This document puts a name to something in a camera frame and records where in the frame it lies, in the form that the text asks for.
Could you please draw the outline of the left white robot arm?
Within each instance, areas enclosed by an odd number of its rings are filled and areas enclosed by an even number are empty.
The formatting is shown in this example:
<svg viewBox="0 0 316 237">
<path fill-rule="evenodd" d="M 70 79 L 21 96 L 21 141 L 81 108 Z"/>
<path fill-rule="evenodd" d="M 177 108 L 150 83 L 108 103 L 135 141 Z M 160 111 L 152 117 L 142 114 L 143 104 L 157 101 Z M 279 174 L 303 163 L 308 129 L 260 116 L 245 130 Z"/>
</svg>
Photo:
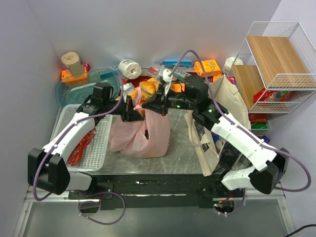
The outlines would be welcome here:
<svg viewBox="0 0 316 237">
<path fill-rule="evenodd" d="M 32 149 L 28 154 L 28 183 L 33 187 L 36 200 L 37 188 L 49 194 L 89 189 L 90 175 L 69 171 L 66 165 L 72 151 L 84 136 L 96 127 L 106 115 L 119 115 L 124 122 L 141 121 L 144 117 L 134 109 L 130 96 L 112 98 L 113 88 L 107 82 L 94 85 L 93 92 L 78 107 L 72 120 L 49 144 Z"/>
</svg>

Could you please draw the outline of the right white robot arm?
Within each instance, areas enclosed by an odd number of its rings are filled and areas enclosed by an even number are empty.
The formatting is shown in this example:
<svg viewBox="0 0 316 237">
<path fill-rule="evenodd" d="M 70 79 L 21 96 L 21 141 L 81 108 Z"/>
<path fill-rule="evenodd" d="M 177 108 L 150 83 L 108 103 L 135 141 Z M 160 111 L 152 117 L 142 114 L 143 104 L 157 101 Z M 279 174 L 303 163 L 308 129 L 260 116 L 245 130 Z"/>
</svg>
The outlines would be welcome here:
<svg viewBox="0 0 316 237">
<path fill-rule="evenodd" d="M 252 164 L 251 167 L 228 171 L 221 183 L 228 190 L 255 188 L 261 193 L 270 194 L 284 175 L 289 158 L 272 150 L 260 140 L 251 138 L 247 130 L 223 106 L 215 105 L 209 97 L 209 87 L 200 76 L 189 76 L 183 92 L 174 92 L 171 84 L 164 82 L 158 91 L 142 107 L 155 113 L 166 115 L 168 109 L 184 109 L 192 112 L 187 118 L 189 139 L 195 147 L 203 147 L 213 139 L 202 136 L 195 143 L 192 134 L 194 123 L 219 135 L 241 152 Z"/>
</svg>

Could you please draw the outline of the pink plastic grocery bag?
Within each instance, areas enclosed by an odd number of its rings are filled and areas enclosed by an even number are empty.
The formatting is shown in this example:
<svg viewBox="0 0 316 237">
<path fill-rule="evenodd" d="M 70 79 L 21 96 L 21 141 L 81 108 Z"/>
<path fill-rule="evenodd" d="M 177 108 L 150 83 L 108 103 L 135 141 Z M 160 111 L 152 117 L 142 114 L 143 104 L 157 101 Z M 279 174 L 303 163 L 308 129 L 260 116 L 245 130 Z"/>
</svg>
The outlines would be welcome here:
<svg viewBox="0 0 316 237">
<path fill-rule="evenodd" d="M 145 110 L 142 121 L 124 122 L 117 118 L 113 122 L 110 150 L 135 158 L 159 158 L 167 152 L 170 133 L 168 116 Z"/>
</svg>

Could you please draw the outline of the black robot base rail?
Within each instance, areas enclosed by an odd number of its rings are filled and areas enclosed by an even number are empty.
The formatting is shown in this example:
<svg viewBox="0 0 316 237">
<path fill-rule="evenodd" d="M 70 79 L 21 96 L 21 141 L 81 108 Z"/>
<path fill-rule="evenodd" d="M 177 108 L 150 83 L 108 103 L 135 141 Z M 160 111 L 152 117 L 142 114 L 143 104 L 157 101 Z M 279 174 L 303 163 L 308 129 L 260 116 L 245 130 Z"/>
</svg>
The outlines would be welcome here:
<svg viewBox="0 0 316 237">
<path fill-rule="evenodd" d="M 215 199 L 240 198 L 243 191 L 229 191 L 221 175 L 202 174 L 112 174 L 94 175 L 86 191 L 73 191 L 68 198 L 99 201 L 101 210 L 150 207 L 212 208 Z"/>
</svg>

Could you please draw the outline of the beige canvas tote bag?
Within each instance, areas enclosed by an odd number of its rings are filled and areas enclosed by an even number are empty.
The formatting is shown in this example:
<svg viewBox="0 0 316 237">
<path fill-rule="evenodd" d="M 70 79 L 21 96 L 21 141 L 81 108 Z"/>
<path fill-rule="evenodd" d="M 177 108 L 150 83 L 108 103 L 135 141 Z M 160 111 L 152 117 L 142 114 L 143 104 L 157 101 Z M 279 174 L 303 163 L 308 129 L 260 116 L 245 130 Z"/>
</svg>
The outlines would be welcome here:
<svg viewBox="0 0 316 237">
<path fill-rule="evenodd" d="M 222 173 L 235 168 L 242 153 L 243 137 L 240 125 L 250 129 L 246 105 L 238 89 L 225 76 L 211 83 L 208 92 L 214 94 L 208 104 L 185 114 L 189 140 L 195 147 L 203 176 Z"/>
</svg>

